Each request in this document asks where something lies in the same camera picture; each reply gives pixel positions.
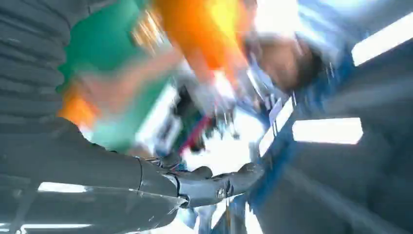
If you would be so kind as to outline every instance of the fluorescent light panel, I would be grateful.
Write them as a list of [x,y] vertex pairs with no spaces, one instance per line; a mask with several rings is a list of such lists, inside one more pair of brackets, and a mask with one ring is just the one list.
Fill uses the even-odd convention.
[[357,144],[362,136],[359,118],[299,120],[293,125],[295,141]]
[[86,187],[78,184],[62,184],[43,182],[39,185],[39,192],[55,192],[55,193],[85,193]]
[[359,66],[411,38],[413,38],[413,13],[356,44],[352,50],[354,65]]

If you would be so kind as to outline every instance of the dark hair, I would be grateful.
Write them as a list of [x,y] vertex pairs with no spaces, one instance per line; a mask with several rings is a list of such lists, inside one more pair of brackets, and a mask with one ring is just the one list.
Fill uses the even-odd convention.
[[323,69],[323,62],[319,53],[309,47],[309,53],[297,59],[298,77],[294,89],[309,85]]

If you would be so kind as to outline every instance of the robotic hand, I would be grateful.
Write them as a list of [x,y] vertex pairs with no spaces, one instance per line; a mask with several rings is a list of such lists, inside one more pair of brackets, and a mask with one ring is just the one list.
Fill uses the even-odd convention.
[[190,173],[169,173],[178,188],[178,195],[187,203],[183,208],[216,204],[225,198],[247,192],[263,175],[263,169],[254,163],[244,165],[238,172],[212,177],[208,167]]

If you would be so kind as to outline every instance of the ceiling light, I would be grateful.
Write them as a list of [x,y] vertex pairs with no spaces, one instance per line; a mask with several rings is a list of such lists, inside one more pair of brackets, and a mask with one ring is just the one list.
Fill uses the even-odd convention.
[[354,65],[372,58],[413,38],[413,13],[399,19],[370,37],[357,43],[353,50]]
[[359,118],[298,120],[293,125],[295,141],[357,144],[362,136]]

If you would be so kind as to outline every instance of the bright light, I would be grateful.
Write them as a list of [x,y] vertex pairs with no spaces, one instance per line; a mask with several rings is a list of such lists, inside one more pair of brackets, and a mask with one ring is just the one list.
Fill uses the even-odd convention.
[[268,129],[265,133],[264,137],[261,139],[260,144],[258,145],[258,150],[260,152],[260,156],[264,156],[267,152],[268,148],[270,148],[272,142],[274,141],[274,131],[272,127]]
[[78,184],[43,182],[40,184],[38,191],[55,193],[84,193],[87,190],[85,186]]
[[284,127],[285,123],[290,118],[293,111],[293,100],[290,97],[290,99],[285,103],[285,105],[282,107],[281,111],[275,118],[275,123],[277,124],[277,131],[281,131],[282,127]]
[[260,35],[293,37],[300,23],[297,0],[258,0],[255,29]]
[[250,211],[248,202],[245,203],[245,227],[248,234],[263,234],[257,216],[255,216],[253,211]]
[[69,229],[87,228],[91,224],[24,224],[22,229]]
[[217,204],[217,209],[215,210],[214,214],[212,214],[211,219],[211,228],[213,229],[215,225],[217,225],[218,221],[221,219],[222,215],[224,215],[226,211],[226,203],[227,200],[224,199],[220,203]]
[[234,116],[235,129],[241,140],[257,142],[263,136],[264,126],[256,117],[239,109],[235,110]]
[[356,44],[352,50],[354,65],[360,64],[413,38],[413,13],[390,24]]
[[293,125],[295,141],[357,144],[362,136],[359,118],[298,120]]
[[222,71],[215,71],[215,87],[218,90],[218,93],[223,97],[234,99],[235,93],[234,89],[231,86],[231,83],[226,78],[225,73]]

